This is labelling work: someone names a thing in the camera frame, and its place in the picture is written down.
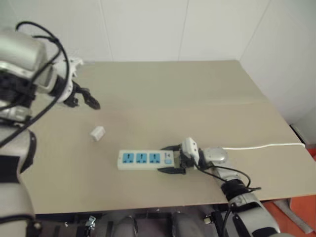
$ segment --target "white wall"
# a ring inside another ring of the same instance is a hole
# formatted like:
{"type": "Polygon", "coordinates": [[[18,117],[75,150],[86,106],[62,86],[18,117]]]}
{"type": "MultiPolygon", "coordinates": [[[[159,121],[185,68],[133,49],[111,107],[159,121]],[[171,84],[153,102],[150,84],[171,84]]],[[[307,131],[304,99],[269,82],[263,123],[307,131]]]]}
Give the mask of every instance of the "white wall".
{"type": "Polygon", "coordinates": [[[316,103],[315,32],[315,0],[273,0],[240,60],[288,123],[316,103]]]}
{"type": "Polygon", "coordinates": [[[0,29],[38,22],[87,61],[240,60],[289,123],[315,103],[315,16],[314,0],[0,1],[0,29]]]}
{"type": "Polygon", "coordinates": [[[292,124],[292,128],[306,144],[316,144],[316,107],[292,124]]]}

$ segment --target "small white block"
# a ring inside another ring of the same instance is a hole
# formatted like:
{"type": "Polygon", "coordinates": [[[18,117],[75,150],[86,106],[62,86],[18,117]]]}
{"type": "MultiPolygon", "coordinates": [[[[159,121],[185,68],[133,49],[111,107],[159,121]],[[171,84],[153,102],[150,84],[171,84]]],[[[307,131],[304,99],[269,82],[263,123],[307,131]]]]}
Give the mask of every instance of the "small white block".
{"type": "Polygon", "coordinates": [[[208,224],[211,224],[211,223],[212,223],[212,222],[211,222],[211,218],[209,218],[209,216],[208,216],[208,217],[205,217],[205,218],[204,218],[204,223],[207,224],[207,225],[208,225],[208,224]]]}
{"type": "Polygon", "coordinates": [[[93,131],[90,133],[90,136],[93,138],[95,142],[100,141],[100,139],[105,134],[104,127],[98,126],[93,129],[93,131]]]}

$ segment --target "electrical outlet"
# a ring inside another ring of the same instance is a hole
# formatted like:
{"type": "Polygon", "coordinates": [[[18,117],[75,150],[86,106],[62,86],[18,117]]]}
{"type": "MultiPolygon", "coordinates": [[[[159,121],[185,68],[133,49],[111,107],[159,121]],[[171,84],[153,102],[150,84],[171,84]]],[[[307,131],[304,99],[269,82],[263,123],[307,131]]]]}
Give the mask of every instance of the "electrical outlet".
{"type": "Polygon", "coordinates": [[[149,154],[149,162],[150,163],[160,163],[160,154],[159,153],[149,154]]]}
{"type": "Polygon", "coordinates": [[[174,167],[173,151],[121,150],[118,154],[119,170],[155,170],[174,167]]]}
{"type": "Polygon", "coordinates": [[[137,163],[146,163],[147,162],[147,154],[146,153],[137,153],[136,154],[136,162],[137,163]]]}
{"type": "Polygon", "coordinates": [[[134,153],[124,153],[123,163],[133,163],[134,162],[134,153]]]}

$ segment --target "white power cord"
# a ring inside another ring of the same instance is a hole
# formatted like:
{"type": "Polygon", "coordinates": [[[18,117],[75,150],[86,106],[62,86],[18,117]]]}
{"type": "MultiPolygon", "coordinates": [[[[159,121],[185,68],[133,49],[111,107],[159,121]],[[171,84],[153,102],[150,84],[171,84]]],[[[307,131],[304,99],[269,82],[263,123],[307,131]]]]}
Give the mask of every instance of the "white power cord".
{"type": "Polygon", "coordinates": [[[304,143],[272,143],[272,144],[266,144],[262,146],[257,147],[223,147],[224,150],[253,150],[253,149],[260,149],[265,147],[276,147],[276,146],[302,146],[305,148],[304,143]]]}

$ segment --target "black wire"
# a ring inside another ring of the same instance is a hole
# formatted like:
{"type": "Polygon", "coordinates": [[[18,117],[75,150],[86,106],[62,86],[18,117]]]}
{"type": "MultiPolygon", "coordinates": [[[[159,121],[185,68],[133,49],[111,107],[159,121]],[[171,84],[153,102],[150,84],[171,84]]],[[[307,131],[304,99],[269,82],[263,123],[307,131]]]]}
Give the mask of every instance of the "black wire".
{"type": "MultiPolygon", "coordinates": [[[[46,37],[46,36],[36,36],[35,38],[43,38],[43,39],[47,39],[47,40],[51,41],[52,43],[55,43],[55,42],[54,42],[54,39],[53,39],[53,38],[50,38],[50,37],[46,37]]],[[[34,81],[35,81],[35,80],[40,76],[40,74],[42,74],[42,72],[43,72],[50,64],[52,64],[52,63],[54,62],[54,60],[60,55],[61,49],[60,49],[60,47],[59,47],[57,44],[55,44],[55,45],[56,45],[57,48],[58,48],[57,53],[56,53],[47,63],[45,63],[39,70],[37,70],[37,71],[34,73],[34,75],[32,76],[32,78],[29,80],[29,83],[28,83],[28,86],[27,86],[26,90],[30,90],[30,89],[31,89],[31,86],[32,86],[32,84],[34,83],[34,81]]],[[[23,102],[23,100],[25,100],[26,96],[27,96],[27,95],[25,95],[25,94],[19,96],[19,98],[17,98],[16,102],[11,103],[11,104],[6,105],[6,106],[0,107],[0,111],[6,110],[6,109],[10,109],[10,108],[15,107],[15,106],[17,106],[17,105],[20,105],[20,104],[23,102]]]]}
{"type": "Polygon", "coordinates": [[[223,181],[223,182],[227,182],[227,180],[222,179],[221,177],[219,177],[219,176],[217,176],[217,175],[215,175],[215,174],[212,174],[212,173],[209,173],[209,172],[206,172],[206,171],[202,170],[202,169],[198,166],[198,164],[196,163],[196,161],[194,160],[194,158],[192,158],[192,160],[193,160],[194,166],[195,166],[200,172],[202,172],[202,173],[204,173],[204,174],[207,174],[207,175],[210,175],[210,176],[212,176],[212,177],[214,177],[214,178],[216,178],[216,179],[219,179],[219,180],[221,180],[221,181],[223,181]]]}
{"type": "Polygon", "coordinates": [[[40,28],[42,31],[45,31],[46,33],[48,33],[49,36],[51,36],[52,38],[57,39],[56,36],[55,36],[52,32],[50,32],[48,29],[46,29],[44,26],[41,26],[41,25],[39,25],[39,24],[37,24],[37,23],[35,23],[35,22],[32,22],[32,21],[21,21],[21,22],[19,22],[19,23],[15,26],[15,30],[16,30],[16,31],[19,31],[19,28],[20,28],[21,26],[23,26],[23,25],[36,26],[36,27],[40,28]]]}
{"type": "Polygon", "coordinates": [[[250,192],[256,191],[256,190],[261,190],[261,187],[257,187],[257,188],[248,188],[250,192]]]}
{"type": "Polygon", "coordinates": [[[227,220],[228,220],[228,217],[229,217],[231,212],[232,212],[232,210],[231,210],[231,208],[229,208],[225,214],[223,227],[222,227],[222,237],[226,237],[226,224],[227,224],[227,220]]]}
{"type": "MultiPolygon", "coordinates": [[[[63,84],[63,88],[65,89],[66,86],[67,86],[68,77],[69,77],[69,73],[70,73],[70,66],[69,66],[68,56],[67,56],[66,51],[65,51],[64,47],[62,46],[61,42],[58,40],[58,38],[55,35],[53,35],[45,27],[43,27],[43,26],[41,26],[41,25],[39,25],[37,23],[34,23],[34,22],[29,22],[29,21],[20,22],[19,24],[17,24],[15,29],[18,30],[19,27],[22,26],[22,25],[33,25],[33,26],[39,27],[43,31],[47,32],[54,39],[54,43],[60,48],[60,50],[62,51],[62,53],[64,55],[64,58],[65,58],[66,76],[65,76],[65,81],[64,81],[64,84],[63,84]]],[[[53,101],[50,104],[48,104],[41,112],[39,112],[33,119],[27,121],[22,127],[20,127],[19,129],[14,131],[11,135],[9,135],[7,138],[2,140],[0,142],[0,148],[3,147],[4,145],[6,145],[8,142],[10,142],[16,136],[18,136],[21,132],[23,132],[25,129],[27,129],[29,126],[31,126],[33,123],[35,123],[37,120],[39,120],[40,117],[42,117],[47,111],[49,111],[57,103],[59,97],[64,92],[64,89],[60,90],[60,92],[56,95],[56,97],[53,99],[53,101]]]]}
{"type": "Polygon", "coordinates": [[[231,171],[235,171],[237,173],[243,174],[247,179],[248,179],[248,184],[247,184],[247,188],[249,188],[250,184],[251,184],[251,178],[249,175],[247,175],[246,173],[237,170],[237,169],[233,169],[233,168],[228,168],[228,167],[223,167],[223,166],[218,166],[218,165],[211,165],[208,168],[220,168],[220,169],[227,169],[227,170],[231,170],[231,171]]]}

